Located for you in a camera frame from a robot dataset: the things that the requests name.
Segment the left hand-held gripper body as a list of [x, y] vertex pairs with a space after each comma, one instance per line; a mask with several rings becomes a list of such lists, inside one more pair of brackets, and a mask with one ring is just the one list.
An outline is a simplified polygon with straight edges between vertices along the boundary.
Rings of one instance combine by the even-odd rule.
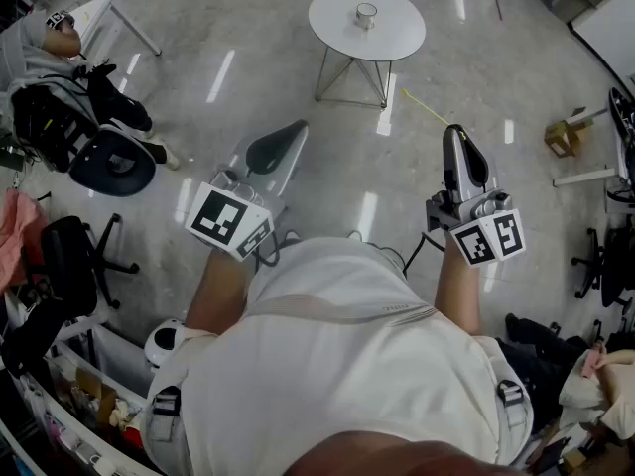
[[186, 230], [238, 261], [252, 255], [273, 232], [283, 213], [282, 195], [258, 191], [246, 170], [225, 165], [200, 185]]

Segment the cardboard box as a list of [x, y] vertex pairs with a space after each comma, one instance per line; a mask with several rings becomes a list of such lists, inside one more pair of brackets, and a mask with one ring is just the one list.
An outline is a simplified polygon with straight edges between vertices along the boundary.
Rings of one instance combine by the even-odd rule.
[[559, 159], [576, 157], [594, 125], [594, 119], [607, 112], [607, 107], [597, 110], [576, 108], [569, 118], [546, 128], [544, 142]]
[[109, 424], [118, 398], [117, 392], [96, 375], [81, 367], [75, 370], [75, 384], [87, 396], [88, 407], [94, 412], [96, 424], [99, 426]]

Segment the white cup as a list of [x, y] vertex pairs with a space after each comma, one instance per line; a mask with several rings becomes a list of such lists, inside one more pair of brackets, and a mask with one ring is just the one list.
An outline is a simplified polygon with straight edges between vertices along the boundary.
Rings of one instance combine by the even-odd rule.
[[359, 3], [355, 9], [355, 24], [365, 31], [373, 29], [377, 12], [375, 5], [368, 2]]

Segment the dark shell chair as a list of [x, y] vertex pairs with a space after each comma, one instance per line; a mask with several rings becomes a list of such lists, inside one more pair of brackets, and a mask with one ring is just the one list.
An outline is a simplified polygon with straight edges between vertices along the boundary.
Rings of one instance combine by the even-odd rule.
[[104, 124], [75, 155], [68, 174], [95, 192], [129, 197], [150, 184], [156, 167], [152, 155], [137, 140]]

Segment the person's right forearm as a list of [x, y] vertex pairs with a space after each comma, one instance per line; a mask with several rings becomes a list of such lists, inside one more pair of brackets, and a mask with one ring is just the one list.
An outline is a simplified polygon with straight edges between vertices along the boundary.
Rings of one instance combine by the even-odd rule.
[[446, 240], [435, 308], [460, 329], [480, 335], [478, 268], [470, 268], [452, 238]]

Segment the white round device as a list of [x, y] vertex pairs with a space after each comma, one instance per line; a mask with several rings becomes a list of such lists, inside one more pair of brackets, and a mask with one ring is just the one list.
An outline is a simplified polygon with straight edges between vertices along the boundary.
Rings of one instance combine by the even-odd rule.
[[185, 339], [184, 323], [178, 319], [168, 319], [157, 326], [148, 336], [144, 354], [150, 367], [159, 369], [177, 350]]

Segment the white storage shelf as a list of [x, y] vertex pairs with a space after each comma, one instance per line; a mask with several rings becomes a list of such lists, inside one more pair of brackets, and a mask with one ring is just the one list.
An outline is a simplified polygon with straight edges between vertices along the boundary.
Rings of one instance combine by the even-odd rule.
[[[44, 358], [53, 387], [46, 389], [31, 374], [13, 380], [27, 408], [44, 433], [61, 441], [65, 434], [114, 466], [118, 476], [165, 476], [147, 456], [138, 422], [154, 377], [144, 350], [102, 325], [88, 329], [86, 322], [65, 327], [55, 349]], [[87, 396], [75, 384], [81, 367], [100, 378], [118, 395], [109, 424], [99, 426]]]

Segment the black office chair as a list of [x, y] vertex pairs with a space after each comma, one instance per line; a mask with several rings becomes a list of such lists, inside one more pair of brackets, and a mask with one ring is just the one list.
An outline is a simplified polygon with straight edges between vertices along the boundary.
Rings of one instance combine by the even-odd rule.
[[574, 297], [583, 299], [590, 290], [598, 290], [603, 307], [617, 304], [625, 315], [634, 301], [621, 295], [635, 291], [635, 233], [627, 227], [609, 229], [603, 245], [594, 228], [587, 228], [586, 234], [590, 238], [589, 257], [571, 258], [573, 266], [584, 265], [586, 269], [583, 285]]
[[108, 306], [119, 308], [120, 302], [110, 294], [105, 272], [113, 270], [134, 275], [140, 271], [136, 263], [123, 266], [104, 257], [113, 226], [120, 222], [121, 216], [112, 214], [97, 243], [89, 237], [90, 225], [77, 216], [67, 216], [49, 224], [41, 232], [42, 258], [39, 263], [30, 261], [25, 247], [20, 250], [20, 264], [27, 283], [32, 287], [34, 276], [46, 276], [49, 288], [44, 299], [59, 303], [70, 318], [91, 315], [97, 307], [98, 294], [103, 295]]

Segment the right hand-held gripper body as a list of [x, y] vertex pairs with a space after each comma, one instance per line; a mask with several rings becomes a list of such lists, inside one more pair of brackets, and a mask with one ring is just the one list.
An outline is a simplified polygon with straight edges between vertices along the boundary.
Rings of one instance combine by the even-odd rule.
[[445, 231], [469, 267], [502, 262], [526, 250], [519, 210], [501, 188], [462, 203], [442, 190], [426, 201], [428, 230]]

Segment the person's left forearm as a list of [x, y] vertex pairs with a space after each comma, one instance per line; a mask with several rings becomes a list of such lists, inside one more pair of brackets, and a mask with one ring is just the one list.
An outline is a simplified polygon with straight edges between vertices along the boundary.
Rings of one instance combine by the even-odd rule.
[[185, 320], [185, 327], [221, 335], [244, 312], [250, 275], [233, 257], [212, 251]]

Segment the black backpack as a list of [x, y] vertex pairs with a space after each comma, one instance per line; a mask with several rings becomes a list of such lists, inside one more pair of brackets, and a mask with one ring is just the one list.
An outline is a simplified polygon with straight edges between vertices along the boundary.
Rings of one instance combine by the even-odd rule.
[[68, 172], [74, 158], [98, 130], [93, 119], [43, 85], [19, 89], [11, 97], [11, 103], [19, 142], [61, 173]]

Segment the person's white shirt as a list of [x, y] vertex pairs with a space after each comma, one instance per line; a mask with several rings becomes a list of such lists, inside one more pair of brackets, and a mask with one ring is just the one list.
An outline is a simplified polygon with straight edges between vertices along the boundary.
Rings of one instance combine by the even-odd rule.
[[169, 476], [284, 476], [349, 431], [445, 442], [517, 469], [533, 420], [498, 342], [421, 299], [384, 252], [289, 233], [278, 263], [250, 275], [234, 326], [185, 327], [140, 436]]

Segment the white desk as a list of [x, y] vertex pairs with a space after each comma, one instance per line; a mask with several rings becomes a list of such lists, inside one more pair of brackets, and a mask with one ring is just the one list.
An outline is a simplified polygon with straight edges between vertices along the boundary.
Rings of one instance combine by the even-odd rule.
[[161, 48], [132, 20], [120, 0], [91, 0], [70, 12], [81, 41], [81, 55], [100, 63], [109, 53], [121, 32], [127, 29], [155, 56]]

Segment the pink cloth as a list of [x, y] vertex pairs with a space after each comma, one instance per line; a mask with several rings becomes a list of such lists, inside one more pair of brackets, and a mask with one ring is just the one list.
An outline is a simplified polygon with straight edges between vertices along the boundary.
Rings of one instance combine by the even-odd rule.
[[22, 248], [30, 264], [44, 264], [41, 236], [48, 225], [44, 210], [35, 200], [15, 188], [6, 191], [0, 215], [0, 295], [26, 281]]

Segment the round white table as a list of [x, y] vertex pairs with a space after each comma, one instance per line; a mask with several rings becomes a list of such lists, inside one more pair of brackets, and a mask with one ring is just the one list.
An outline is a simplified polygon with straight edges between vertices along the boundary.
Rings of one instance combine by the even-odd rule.
[[[355, 9], [361, 2], [378, 9], [375, 26], [368, 31], [355, 24]], [[328, 81], [322, 80], [324, 69], [319, 70], [315, 100], [325, 100], [331, 87], [357, 65], [377, 100], [343, 102], [386, 109], [393, 64], [416, 53], [426, 38], [425, 20], [416, 6], [410, 0], [313, 0], [308, 17], [312, 31], [325, 46], [322, 63], [326, 63], [330, 52], [344, 56]]]

